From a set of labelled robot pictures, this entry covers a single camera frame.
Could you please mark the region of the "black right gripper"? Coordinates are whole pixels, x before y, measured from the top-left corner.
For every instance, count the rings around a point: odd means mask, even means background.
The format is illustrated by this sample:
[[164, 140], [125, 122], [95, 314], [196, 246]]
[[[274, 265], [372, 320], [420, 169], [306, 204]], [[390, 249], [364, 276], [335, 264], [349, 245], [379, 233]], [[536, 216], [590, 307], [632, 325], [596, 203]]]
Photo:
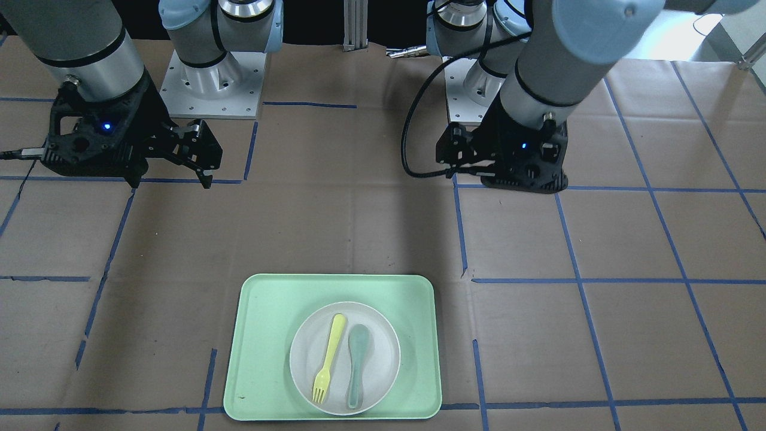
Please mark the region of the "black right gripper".
[[161, 158], [195, 172], [210, 189], [223, 150], [207, 123], [176, 125], [145, 72], [125, 95], [87, 102], [68, 77], [50, 109], [41, 163], [59, 175], [122, 178], [137, 187], [149, 158]]

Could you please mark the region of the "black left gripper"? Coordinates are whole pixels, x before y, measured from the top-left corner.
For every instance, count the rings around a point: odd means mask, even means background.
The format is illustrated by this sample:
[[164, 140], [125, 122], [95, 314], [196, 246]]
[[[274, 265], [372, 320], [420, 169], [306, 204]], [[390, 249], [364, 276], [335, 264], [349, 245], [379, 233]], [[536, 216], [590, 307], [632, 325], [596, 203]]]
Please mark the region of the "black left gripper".
[[448, 178], [462, 172], [478, 175], [490, 188], [553, 194], [569, 186], [563, 170], [566, 150], [566, 122], [544, 119], [539, 130], [530, 129], [495, 100], [475, 130], [450, 122], [437, 142], [435, 159], [449, 165]]

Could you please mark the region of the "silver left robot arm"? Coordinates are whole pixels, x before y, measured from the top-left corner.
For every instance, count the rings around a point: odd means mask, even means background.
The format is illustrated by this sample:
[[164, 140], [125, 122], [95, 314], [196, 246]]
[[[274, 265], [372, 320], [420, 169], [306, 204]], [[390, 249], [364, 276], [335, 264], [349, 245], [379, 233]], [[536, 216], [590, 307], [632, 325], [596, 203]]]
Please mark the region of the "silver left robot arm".
[[553, 194], [563, 170], [567, 118], [643, 38], [665, 9], [735, 14], [752, 1], [430, 1], [427, 49], [452, 61], [475, 58], [488, 109], [467, 130], [452, 121], [437, 142], [445, 169], [424, 177], [478, 175], [487, 187]]

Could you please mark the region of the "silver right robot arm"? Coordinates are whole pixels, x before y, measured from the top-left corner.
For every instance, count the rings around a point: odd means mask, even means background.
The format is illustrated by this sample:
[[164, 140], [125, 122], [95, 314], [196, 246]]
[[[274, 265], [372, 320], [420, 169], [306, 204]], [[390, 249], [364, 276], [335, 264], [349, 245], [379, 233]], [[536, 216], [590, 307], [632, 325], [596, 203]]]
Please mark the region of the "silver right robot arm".
[[[280, 1], [161, 1], [158, 12], [192, 95], [230, 95], [245, 82], [236, 52], [282, 43]], [[202, 119], [180, 126], [110, 1], [3, 1], [2, 16], [59, 84], [38, 159], [59, 175], [122, 178], [137, 188], [149, 158], [166, 159], [210, 188], [223, 150]]]

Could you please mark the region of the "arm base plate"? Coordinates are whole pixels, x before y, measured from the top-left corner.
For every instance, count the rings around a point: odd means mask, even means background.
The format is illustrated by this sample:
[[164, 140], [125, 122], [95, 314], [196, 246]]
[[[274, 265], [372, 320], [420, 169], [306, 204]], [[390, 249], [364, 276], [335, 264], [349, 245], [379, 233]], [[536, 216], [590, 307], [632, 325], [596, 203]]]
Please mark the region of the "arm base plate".
[[446, 66], [444, 74], [449, 121], [480, 125], [505, 79], [486, 72], [473, 58]]
[[171, 117], [255, 120], [265, 80], [265, 53], [228, 53], [218, 65], [192, 68], [172, 54], [159, 89]]

